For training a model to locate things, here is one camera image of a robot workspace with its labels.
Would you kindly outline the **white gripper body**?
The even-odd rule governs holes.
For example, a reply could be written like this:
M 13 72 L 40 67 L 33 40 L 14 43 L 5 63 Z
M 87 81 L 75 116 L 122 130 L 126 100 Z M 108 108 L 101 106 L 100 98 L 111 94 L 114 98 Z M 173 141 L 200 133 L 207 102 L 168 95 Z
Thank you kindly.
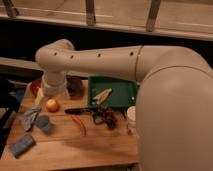
M 43 94 L 53 97 L 65 90 L 66 75 L 64 72 L 45 71 L 42 76 L 41 88 Z

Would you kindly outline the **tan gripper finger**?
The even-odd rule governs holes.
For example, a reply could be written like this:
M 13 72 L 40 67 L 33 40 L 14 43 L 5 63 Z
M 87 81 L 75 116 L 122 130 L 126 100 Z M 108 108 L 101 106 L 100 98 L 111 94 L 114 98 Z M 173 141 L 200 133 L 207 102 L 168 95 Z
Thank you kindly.
M 38 89 L 36 98 L 35 98 L 35 105 L 39 105 L 40 102 L 43 100 L 44 94 L 41 88 Z

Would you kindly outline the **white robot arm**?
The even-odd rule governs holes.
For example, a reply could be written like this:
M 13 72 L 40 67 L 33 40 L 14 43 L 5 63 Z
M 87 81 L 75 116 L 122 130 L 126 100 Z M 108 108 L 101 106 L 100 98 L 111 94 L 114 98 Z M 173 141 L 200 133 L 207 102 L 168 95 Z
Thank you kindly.
M 143 171 L 213 171 L 213 67 L 183 46 L 136 45 L 77 50 L 61 39 L 35 53 L 42 89 L 54 96 L 67 71 L 133 86 Z

